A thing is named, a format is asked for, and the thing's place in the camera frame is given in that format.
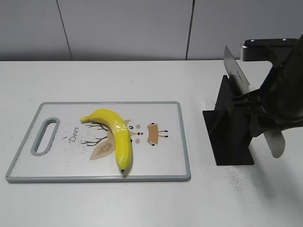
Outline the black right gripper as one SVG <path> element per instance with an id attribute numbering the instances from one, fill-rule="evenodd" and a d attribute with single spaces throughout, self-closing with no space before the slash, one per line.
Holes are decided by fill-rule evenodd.
<path id="1" fill-rule="evenodd" d="M 269 117 L 259 116 L 261 104 Z M 303 125 L 303 39 L 287 58 L 273 66 L 260 89 L 231 99 L 231 110 L 248 113 L 252 138 L 268 130 L 286 130 Z"/>

